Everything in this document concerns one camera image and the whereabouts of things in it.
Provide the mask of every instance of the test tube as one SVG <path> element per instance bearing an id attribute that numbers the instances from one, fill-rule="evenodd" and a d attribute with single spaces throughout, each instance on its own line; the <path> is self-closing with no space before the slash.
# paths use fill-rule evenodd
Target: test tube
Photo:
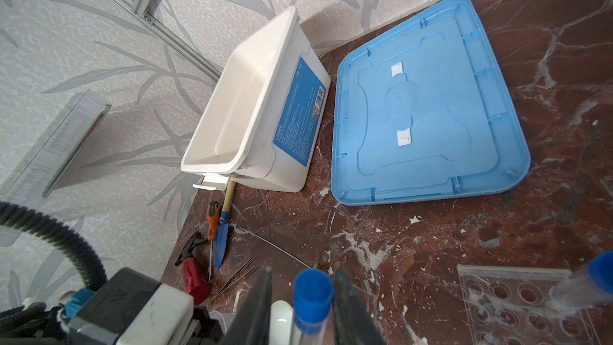
<path id="1" fill-rule="evenodd" d="M 587 308 L 613 301 L 613 252 L 605 252 L 551 288 L 564 308 Z"/>
<path id="2" fill-rule="evenodd" d="M 333 299 L 334 285 L 325 272 L 307 269 L 298 273 L 290 345 L 321 345 Z"/>

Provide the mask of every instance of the blue shovel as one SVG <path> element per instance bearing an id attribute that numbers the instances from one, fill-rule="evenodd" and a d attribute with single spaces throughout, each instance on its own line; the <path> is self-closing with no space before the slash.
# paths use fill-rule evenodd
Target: blue shovel
<path id="1" fill-rule="evenodd" d="M 219 222 L 221 225 L 217 228 L 217 240 L 215 241 L 215 267 L 219 269 L 221 262 L 224 260 L 226 254 L 226 241 L 228 238 L 228 215 L 232 209 L 232 198 L 234 197 L 234 187 L 236 183 L 232 180 L 228 180 L 226 188 L 226 198 L 224 200 L 224 207 L 221 209 L 221 216 Z"/>

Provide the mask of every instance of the metal frame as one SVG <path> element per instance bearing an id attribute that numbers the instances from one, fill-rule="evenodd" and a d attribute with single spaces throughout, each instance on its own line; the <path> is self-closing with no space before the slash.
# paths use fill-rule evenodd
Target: metal frame
<path id="1" fill-rule="evenodd" d="M 155 20 L 147 12 L 151 0 L 111 0 L 124 12 L 127 12 L 140 25 L 149 30 L 154 36 L 166 43 L 177 54 L 187 59 L 214 81 L 218 81 L 221 73 L 213 64 L 202 57 L 192 47 L 188 46 L 181 38 Z"/>

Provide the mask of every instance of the white plastic bin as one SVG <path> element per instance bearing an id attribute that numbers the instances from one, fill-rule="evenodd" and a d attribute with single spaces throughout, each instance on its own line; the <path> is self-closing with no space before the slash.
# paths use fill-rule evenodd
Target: white plastic bin
<path id="1" fill-rule="evenodd" d="M 298 192 L 307 178 L 330 76 L 289 7 L 239 44 L 181 161 L 196 188 Z"/>

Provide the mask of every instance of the wooden handle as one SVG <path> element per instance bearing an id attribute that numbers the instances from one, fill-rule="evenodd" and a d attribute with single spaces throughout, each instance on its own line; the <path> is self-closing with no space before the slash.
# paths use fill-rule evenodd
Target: wooden handle
<path id="1" fill-rule="evenodd" d="M 207 211 L 208 220 L 208 235 L 207 238 L 211 242 L 217 240 L 217 222 L 219 221 L 219 203 L 210 202 Z"/>
<path id="2" fill-rule="evenodd" d="M 228 185 L 226 187 L 226 198 L 224 199 L 224 208 L 222 208 L 222 212 L 230 212 L 232 209 L 232 199 L 234 198 L 234 187 L 236 183 L 232 180 L 228 180 Z"/>

